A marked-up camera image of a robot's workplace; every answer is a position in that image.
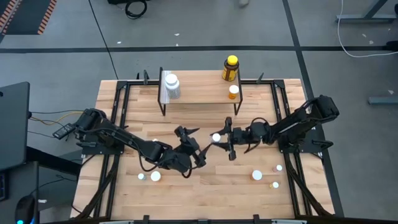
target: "wooden shelf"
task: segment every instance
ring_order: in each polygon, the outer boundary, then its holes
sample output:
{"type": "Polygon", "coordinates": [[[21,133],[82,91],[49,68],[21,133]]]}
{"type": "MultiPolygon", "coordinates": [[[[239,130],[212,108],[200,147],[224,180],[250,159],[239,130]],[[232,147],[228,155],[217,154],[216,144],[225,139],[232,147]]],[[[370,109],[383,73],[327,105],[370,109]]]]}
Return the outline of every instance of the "wooden shelf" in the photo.
{"type": "Polygon", "coordinates": [[[240,95],[233,100],[228,98],[229,87],[231,85],[239,86],[239,77],[228,82],[223,80],[222,73],[222,70],[162,71],[160,103],[164,105],[181,103],[239,103],[241,101],[240,95]],[[170,99],[165,87],[165,77],[171,73],[175,74],[180,81],[181,96],[178,99],[170,99]]]}

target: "gray floor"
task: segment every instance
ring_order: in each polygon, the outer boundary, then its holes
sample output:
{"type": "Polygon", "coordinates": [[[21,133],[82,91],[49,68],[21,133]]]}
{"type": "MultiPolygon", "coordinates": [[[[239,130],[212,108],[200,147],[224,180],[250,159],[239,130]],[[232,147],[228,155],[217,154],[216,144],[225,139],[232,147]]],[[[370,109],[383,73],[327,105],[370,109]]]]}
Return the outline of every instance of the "gray floor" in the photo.
{"type": "MultiPolygon", "coordinates": [[[[363,12],[371,2],[345,0],[345,13],[363,12]]],[[[148,2],[147,14],[138,20],[127,19],[120,8],[105,0],[92,3],[110,47],[293,45],[282,1],[251,0],[248,7],[240,9],[236,1],[229,0],[152,0],[148,2]]],[[[390,0],[381,12],[394,13],[395,3],[398,1],[390,0]]],[[[338,45],[334,20],[340,13],[339,0],[289,0],[289,4],[302,46],[338,45]]],[[[342,24],[341,38],[346,45],[384,45],[397,38],[396,27],[396,22],[342,24]]],[[[43,35],[7,35],[0,43],[0,49],[77,47],[104,47],[87,0],[58,0],[43,35]]],[[[239,57],[243,78],[255,78],[262,72],[267,78],[301,78],[295,52],[124,52],[112,53],[112,58],[120,79],[132,79],[143,69],[150,77],[156,77],[159,66],[221,69],[224,58],[232,53],[239,57]]],[[[341,111],[340,117],[324,125],[324,129],[326,138],[335,143],[330,154],[345,215],[398,220],[398,109],[367,104],[369,96],[387,96],[388,90],[398,93],[398,56],[303,54],[314,94],[332,96],[341,111]]],[[[31,111],[90,108],[94,106],[100,81],[114,79],[107,53],[0,54],[0,74],[0,86],[31,83],[31,111]]],[[[29,121],[29,129],[51,134],[57,127],[29,121]]],[[[33,134],[28,135],[28,143],[55,155],[78,150],[73,141],[33,134]]],[[[71,201],[44,210],[43,220],[68,218],[71,201]]]]}

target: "metal bracket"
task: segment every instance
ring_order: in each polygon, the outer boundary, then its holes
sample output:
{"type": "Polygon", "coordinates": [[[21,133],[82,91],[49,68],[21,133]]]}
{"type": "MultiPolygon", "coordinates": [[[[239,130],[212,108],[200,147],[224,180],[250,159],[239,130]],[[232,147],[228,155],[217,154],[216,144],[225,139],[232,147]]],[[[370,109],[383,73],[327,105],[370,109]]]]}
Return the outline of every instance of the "metal bracket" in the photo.
{"type": "Polygon", "coordinates": [[[142,224],[148,224],[149,223],[149,215],[144,215],[144,218],[142,218],[142,224]]]}
{"type": "Polygon", "coordinates": [[[285,81],[283,80],[274,80],[274,84],[279,86],[279,88],[285,88],[285,81]]]}
{"type": "Polygon", "coordinates": [[[257,79],[256,84],[261,84],[262,76],[264,75],[264,72],[261,73],[260,77],[257,79]]]}
{"type": "Polygon", "coordinates": [[[148,80],[149,80],[149,75],[147,73],[147,70],[144,70],[144,85],[148,85],[148,80]]]}
{"type": "Polygon", "coordinates": [[[99,224],[134,224],[134,220],[101,222],[99,224]]]}
{"type": "Polygon", "coordinates": [[[272,224],[307,224],[306,220],[271,220],[272,224]]]}
{"type": "Polygon", "coordinates": [[[260,224],[260,216],[259,216],[259,214],[255,214],[255,215],[253,215],[253,222],[254,222],[254,224],[260,224]]]}
{"type": "Polygon", "coordinates": [[[148,79],[149,75],[147,73],[147,70],[144,69],[144,85],[148,85],[148,79]]]}
{"type": "Polygon", "coordinates": [[[127,81],[118,81],[118,84],[116,84],[116,90],[121,90],[126,85],[127,85],[127,81]]]}
{"type": "Polygon", "coordinates": [[[198,220],[198,224],[209,224],[209,220],[198,220]]]}

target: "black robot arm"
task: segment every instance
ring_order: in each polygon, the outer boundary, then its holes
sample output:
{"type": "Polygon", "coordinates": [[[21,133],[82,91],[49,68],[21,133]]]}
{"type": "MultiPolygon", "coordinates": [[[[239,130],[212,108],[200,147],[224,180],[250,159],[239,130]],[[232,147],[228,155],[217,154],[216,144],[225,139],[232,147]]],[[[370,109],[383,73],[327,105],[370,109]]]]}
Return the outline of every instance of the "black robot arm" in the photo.
{"type": "Polygon", "coordinates": [[[269,125],[264,118],[254,118],[251,124],[242,130],[231,129],[232,119],[226,118],[225,127],[218,131],[220,135],[227,134],[228,142],[213,143],[230,153],[234,153],[234,145],[248,145],[245,153],[253,150],[260,143],[272,144],[276,140],[287,146],[298,146],[305,138],[305,133],[318,124],[333,121],[339,111],[330,97],[320,95],[308,100],[292,114],[278,123],[269,125]]]}
{"type": "Polygon", "coordinates": [[[96,109],[86,109],[75,123],[75,136],[80,140],[78,145],[85,146],[87,144],[101,144],[107,148],[117,148],[120,145],[129,146],[138,151],[145,160],[153,165],[152,169],[159,167],[163,169],[173,169],[182,173],[192,171],[192,163],[190,156],[193,156],[197,167],[202,167],[206,164],[205,152],[200,150],[194,138],[189,137],[189,134],[194,133],[198,129],[188,130],[179,126],[175,133],[180,138],[181,145],[173,150],[172,146],[160,141],[146,141],[124,128],[117,127],[110,120],[106,119],[103,111],[96,109]],[[87,136],[95,136],[96,142],[86,142],[87,136]]]}

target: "pill bottle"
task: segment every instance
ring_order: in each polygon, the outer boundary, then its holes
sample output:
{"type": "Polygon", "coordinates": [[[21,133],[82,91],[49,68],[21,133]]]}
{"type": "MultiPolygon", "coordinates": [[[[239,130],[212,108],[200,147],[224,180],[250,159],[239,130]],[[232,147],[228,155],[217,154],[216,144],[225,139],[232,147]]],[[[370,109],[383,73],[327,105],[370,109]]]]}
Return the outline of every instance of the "pill bottle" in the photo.
{"type": "Polygon", "coordinates": [[[239,62],[235,55],[230,55],[224,62],[223,79],[233,81],[238,75],[239,62]]]}

